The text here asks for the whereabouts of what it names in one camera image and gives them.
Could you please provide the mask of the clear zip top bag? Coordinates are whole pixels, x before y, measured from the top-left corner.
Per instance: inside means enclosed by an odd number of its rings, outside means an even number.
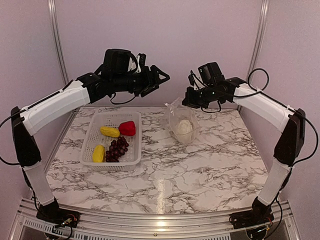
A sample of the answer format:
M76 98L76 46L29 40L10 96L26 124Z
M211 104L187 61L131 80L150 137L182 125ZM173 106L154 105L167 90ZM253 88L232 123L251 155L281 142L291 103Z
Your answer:
M200 124L196 112L182 105L183 98L179 97L172 103L165 103L166 111L160 118L160 124L180 144L188 145L199 135Z

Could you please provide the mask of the white toy cauliflower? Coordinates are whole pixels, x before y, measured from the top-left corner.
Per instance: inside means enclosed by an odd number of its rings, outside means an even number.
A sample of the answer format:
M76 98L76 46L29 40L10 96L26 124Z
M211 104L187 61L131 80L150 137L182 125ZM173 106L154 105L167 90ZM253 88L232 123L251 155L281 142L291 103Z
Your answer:
M187 120L183 119L179 121L179 123L175 127L175 131L177 135L187 135L194 130L192 123Z

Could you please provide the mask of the yellow toy banana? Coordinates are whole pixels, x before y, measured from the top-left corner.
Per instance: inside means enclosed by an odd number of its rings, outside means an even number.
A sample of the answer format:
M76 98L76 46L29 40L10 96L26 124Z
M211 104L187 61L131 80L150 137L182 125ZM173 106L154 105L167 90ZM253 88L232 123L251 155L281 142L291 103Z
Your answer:
M100 133L107 137L118 138L121 133L117 128L102 126L100 127Z

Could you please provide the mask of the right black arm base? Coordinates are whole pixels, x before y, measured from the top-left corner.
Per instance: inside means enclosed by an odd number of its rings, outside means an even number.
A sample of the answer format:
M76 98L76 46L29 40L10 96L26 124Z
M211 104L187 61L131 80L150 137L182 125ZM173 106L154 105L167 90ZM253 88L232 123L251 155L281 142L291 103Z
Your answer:
M252 227L274 220L271 204L265 205L256 197L251 210L234 212L229 216L229 222L234 229Z

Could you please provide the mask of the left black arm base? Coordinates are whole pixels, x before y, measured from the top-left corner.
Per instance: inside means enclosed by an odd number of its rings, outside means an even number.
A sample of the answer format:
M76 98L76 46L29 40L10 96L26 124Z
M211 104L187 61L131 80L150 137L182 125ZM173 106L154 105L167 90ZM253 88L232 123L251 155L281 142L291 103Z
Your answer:
M37 215L40 220L55 224L57 228L72 227L76 228L79 222L80 213L78 211L60 208L56 198L47 205L36 205Z

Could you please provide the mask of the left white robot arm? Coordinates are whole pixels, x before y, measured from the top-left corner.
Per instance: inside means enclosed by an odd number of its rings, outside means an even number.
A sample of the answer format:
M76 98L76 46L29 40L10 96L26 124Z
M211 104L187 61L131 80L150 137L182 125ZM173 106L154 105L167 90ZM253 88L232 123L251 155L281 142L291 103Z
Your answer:
M157 66L145 66L140 72L107 73L98 68L72 80L65 87L22 108L11 111L12 138L16 157L44 215L53 223L63 219L42 166L41 151L35 136L47 125L75 109L93 104L106 96L128 92L138 97L157 90L170 76Z

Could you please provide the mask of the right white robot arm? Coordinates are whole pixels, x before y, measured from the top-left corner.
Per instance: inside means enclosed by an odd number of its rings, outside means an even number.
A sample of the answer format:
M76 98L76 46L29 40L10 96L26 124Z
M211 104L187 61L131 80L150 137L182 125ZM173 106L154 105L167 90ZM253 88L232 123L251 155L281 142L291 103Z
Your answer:
M194 109L206 109L212 102L235 103L271 124L278 132L273 149L273 162L266 182L255 198L247 219L258 224L267 216L267 207L288 182L294 165L305 142L306 115L302 109L292 109L261 89L253 88L246 81L232 77L218 83L199 82L189 75L182 104Z

